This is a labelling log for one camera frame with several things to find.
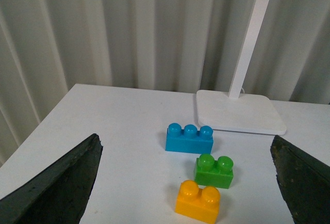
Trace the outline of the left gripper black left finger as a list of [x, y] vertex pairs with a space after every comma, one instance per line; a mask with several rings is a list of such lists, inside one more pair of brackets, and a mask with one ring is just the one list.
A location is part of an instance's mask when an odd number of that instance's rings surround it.
[[1, 223], [79, 223], [103, 147], [92, 134], [27, 183], [1, 199]]

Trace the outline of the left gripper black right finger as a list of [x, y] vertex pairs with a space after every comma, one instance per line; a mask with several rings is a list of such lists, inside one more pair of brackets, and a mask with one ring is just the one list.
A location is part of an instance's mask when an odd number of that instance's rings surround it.
[[329, 166], [278, 135], [270, 151], [294, 223], [329, 223]]

